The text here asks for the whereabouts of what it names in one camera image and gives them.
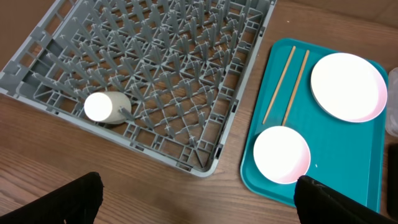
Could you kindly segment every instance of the chopstick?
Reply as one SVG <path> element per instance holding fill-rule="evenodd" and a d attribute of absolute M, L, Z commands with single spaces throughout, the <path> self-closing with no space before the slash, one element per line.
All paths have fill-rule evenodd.
<path fill-rule="evenodd" d="M 294 89 L 293 89 L 292 96 L 290 97 L 289 104 L 287 105 L 287 109 L 286 109 L 286 112 L 285 112 L 284 120 L 282 122 L 282 126 L 285 126 L 285 123 L 287 121 L 287 117 L 289 116 L 290 109 L 292 108 L 293 101 L 294 101 L 294 98 L 296 96 L 297 89 L 299 88 L 301 76 L 303 75 L 305 64 L 307 63 L 307 59 L 308 59 L 308 55 L 309 54 L 310 54 L 310 50 L 307 50 L 306 53 L 305 53 L 305 56 L 304 56 L 303 64 L 301 64 L 300 73 L 298 74 L 296 83 L 294 84 Z"/>
<path fill-rule="evenodd" d="M 287 68 L 288 68 L 289 65 L 290 65 L 290 61 L 292 60 L 292 57 L 293 57 L 293 54 L 294 54 L 294 51 L 295 51 L 295 50 L 296 50 L 296 46 L 293 46 L 293 47 L 292 47 L 292 50 L 290 51 L 290 55 L 289 55 L 289 57 L 288 57 L 288 59 L 287 59 L 287 61 L 286 61 L 285 68 L 284 68 L 284 70 L 283 70 L 283 72 L 282 72 L 282 75 L 281 75 L 280 78 L 279 78 L 278 85 L 276 86 L 275 92 L 274 92 L 274 94 L 273 94 L 273 96 L 272 96 L 272 98 L 271 98 L 271 101 L 269 102 L 266 115 L 264 116 L 264 119 L 262 120 L 262 124 L 265 124 L 265 123 L 266 123 L 266 119 L 267 119 L 267 117 L 268 117 L 268 115 L 269 115 L 269 112 L 271 111 L 272 105 L 274 104 L 274 101 L 275 101 L 276 95 L 278 94 L 280 85 L 282 84 L 282 81 L 283 81 L 283 79 L 285 78 L 285 74 L 286 74 Z"/>

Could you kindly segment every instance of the wooden table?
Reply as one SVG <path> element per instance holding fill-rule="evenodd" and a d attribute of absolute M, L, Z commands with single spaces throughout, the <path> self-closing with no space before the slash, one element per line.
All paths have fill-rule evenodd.
<path fill-rule="evenodd" d="M 52 0 L 20 0 L 0 8 L 0 67 Z M 101 174 L 104 202 L 97 223 L 298 223 L 294 208 L 243 185 L 239 166 L 272 44 L 296 39 L 357 54 L 389 71 L 398 66 L 398 29 L 280 0 L 266 31 L 241 106 L 214 175 L 199 179 L 0 96 L 0 214 L 89 172 Z M 386 145 L 398 142 L 387 135 Z M 384 156 L 382 208 L 386 215 Z"/>

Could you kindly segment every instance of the round white plate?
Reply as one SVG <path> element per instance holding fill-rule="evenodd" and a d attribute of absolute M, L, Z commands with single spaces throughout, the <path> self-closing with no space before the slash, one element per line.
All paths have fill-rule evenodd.
<path fill-rule="evenodd" d="M 312 93 L 332 116 L 354 123 L 377 117 L 387 103 L 387 86 L 367 60 L 346 53 L 323 57 L 311 75 Z"/>
<path fill-rule="evenodd" d="M 254 143 L 254 162 L 264 177 L 278 184 L 292 184 L 310 167 L 310 148 L 295 130 L 274 126 Z"/>

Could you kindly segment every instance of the white mug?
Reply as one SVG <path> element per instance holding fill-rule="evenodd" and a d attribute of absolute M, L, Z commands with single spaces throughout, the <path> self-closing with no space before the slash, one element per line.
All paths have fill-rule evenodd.
<path fill-rule="evenodd" d="M 126 120 L 120 112 L 123 107 L 131 111 L 130 99 L 118 91 L 93 93 L 85 101 L 87 117 L 96 122 L 121 124 Z"/>

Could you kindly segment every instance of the teal tray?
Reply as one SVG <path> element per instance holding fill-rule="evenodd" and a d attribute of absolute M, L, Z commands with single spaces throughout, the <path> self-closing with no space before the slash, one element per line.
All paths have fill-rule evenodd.
<path fill-rule="evenodd" d="M 263 125 L 262 119 L 293 45 L 294 56 Z M 254 193 L 294 207 L 295 183 L 280 185 L 265 178 L 254 163 L 253 145 L 263 130 L 281 125 L 306 50 L 310 50 L 310 55 L 286 126 L 298 131 L 310 146 L 307 175 L 379 212 L 386 110 L 365 123 L 348 123 L 326 113 L 312 95 L 311 71 L 322 57 L 337 51 L 299 40 L 282 39 L 272 47 L 246 141 L 242 180 Z M 378 63 L 369 62 L 387 83 L 386 71 Z"/>

